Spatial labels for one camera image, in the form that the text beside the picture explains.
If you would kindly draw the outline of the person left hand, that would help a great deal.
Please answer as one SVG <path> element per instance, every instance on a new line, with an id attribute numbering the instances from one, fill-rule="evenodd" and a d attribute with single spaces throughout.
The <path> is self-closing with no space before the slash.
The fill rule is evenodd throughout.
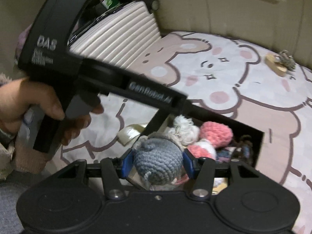
<path id="1" fill-rule="evenodd" d="M 24 113 L 37 105 L 53 119 L 63 120 L 65 114 L 51 86 L 31 82 L 28 78 L 13 80 L 1 86 L 1 130 L 16 134 Z"/>

